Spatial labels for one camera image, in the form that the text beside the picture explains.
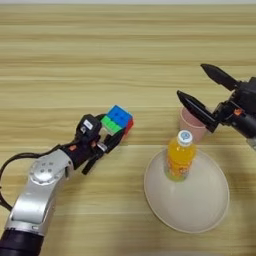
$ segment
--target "bottle label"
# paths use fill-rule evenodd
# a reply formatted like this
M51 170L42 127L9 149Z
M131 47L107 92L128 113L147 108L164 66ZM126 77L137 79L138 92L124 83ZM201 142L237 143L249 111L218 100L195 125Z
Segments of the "bottle label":
M171 177L175 178L175 180L184 180L188 176L191 164L192 161L186 165L181 165L168 159Z

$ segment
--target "wood grain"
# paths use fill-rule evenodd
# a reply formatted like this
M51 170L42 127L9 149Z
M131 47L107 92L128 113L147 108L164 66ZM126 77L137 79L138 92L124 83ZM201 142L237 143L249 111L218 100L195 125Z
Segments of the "wood grain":
M68 142L85 113L120 104L135 119L122 146L63 187L42 255L256 255L255 154L231 128L219 127L199 146L230 186L229 214L218 228L200 235L167 228L143 192L148 162L178 131L177 89L211 108L229 95L200 63L242 80L255 75L255 12L256 6L0 6L1 162ZM4 176L11 202L30 163L12 164ZM3 228L8 214L0 213Z

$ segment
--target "paper plate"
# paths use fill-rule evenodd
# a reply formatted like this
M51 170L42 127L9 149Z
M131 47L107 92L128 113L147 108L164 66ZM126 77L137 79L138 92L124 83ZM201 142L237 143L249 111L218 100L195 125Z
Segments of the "paper plate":
M166 225L186 233L215 228L229 206L229 188L220 167L197 150L188 177L183 182L167 178L167 150L150 162L144 177L148 203Z

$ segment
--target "orange juice bottle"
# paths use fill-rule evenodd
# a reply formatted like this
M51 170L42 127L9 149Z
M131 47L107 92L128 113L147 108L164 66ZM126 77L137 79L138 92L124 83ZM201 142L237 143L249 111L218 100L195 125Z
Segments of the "orange juice bottle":
M196 154L191 132L182 130L168 145L168 177L174 181L183 181L188 175L192 160Z

